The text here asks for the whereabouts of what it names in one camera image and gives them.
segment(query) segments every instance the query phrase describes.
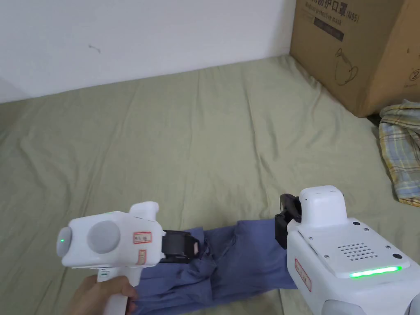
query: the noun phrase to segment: red label sticker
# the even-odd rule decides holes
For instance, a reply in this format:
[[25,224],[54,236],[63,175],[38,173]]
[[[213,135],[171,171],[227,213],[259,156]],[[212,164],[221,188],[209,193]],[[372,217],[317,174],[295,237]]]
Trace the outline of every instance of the red label sticker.
[[136,232],[133,234],[134,244],[143,244],[152,242],[152,232]]
[[294,267],[296,268],[296,271],[302,278],[303,282],[305,282],[309,292],[312,292],[312,281],[311,279],[309,279],[308,275],[306,274],[305,270],[303,270],[302,266],[299,264],[297,259],[294,260]]
[[136,265],[144,265],[146,263],[146,250],[145,249],[141,249],[139,250],[139,258],[137,260],[137,264]]

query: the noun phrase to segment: plaid shirt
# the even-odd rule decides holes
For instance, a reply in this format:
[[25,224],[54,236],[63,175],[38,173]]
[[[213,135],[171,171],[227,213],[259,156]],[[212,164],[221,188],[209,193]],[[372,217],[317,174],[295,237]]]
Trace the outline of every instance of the plaid shirt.
[[420,207],[420,103],[405,100],[380,113],[382,156],[398,201]]

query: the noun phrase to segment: white wall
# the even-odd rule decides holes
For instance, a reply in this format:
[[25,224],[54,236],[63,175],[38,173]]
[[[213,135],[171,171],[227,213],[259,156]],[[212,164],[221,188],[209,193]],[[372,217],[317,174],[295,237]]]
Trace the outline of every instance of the white wall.
[[0,102],[289,52],[295,0],[0,0]]

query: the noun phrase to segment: hand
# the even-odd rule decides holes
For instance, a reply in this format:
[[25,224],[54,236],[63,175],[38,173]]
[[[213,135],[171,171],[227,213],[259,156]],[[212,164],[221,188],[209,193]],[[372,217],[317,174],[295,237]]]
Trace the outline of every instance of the hand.
[[102,315],[106,302],[113,294],[129,297],[128,313],[136,309],[130,301],[138,299],[137,292],[125,276],[116,277],[104,282],[96,282],[96,275],[87,277],[74,293],[67,308],[67,315]]

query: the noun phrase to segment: green led light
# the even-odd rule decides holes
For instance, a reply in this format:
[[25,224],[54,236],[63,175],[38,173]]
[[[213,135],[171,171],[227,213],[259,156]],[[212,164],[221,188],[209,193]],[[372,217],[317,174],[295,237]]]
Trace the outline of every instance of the green led light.
[[371,276],[371,275],[377,275],[380,273],[388,273],[388,272],[394,272],[401,270],[401,266],[394,266],[394,267],[386,267],[386,268],[379,268],[379,269],[372,269],[372,270],[366,270],[362,272],[355,272],[350,274],[350,278],[360,278],[365,276]]

